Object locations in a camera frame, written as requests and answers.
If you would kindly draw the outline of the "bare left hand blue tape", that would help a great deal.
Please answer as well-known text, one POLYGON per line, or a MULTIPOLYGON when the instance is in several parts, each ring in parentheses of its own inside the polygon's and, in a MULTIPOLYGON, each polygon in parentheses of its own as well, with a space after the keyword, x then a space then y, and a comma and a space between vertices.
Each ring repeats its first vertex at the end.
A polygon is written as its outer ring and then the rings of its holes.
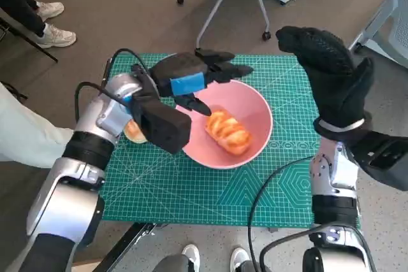
POLYGON ((160 96, 172 97, 184 109, 210 116, 210 108, 194 94, 212 82, 228 83, 253 72, 250 66, 231 63, 234 58, 230 52, 198 48, 193 54, 183 52, 164 58, 149 73, 160 96))

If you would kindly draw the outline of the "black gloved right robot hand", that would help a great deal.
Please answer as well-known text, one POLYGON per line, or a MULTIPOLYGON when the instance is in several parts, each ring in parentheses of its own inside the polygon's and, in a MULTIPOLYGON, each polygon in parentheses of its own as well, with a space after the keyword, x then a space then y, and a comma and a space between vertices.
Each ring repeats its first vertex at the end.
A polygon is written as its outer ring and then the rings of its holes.
POLYGON ((294 54, 305 70, 319 118, 339 129, 365 119, 365 98, 374 82, 374 63, 355 64, 344 42, 313 27, 285 26, 275 33, 279 49, 294 54))

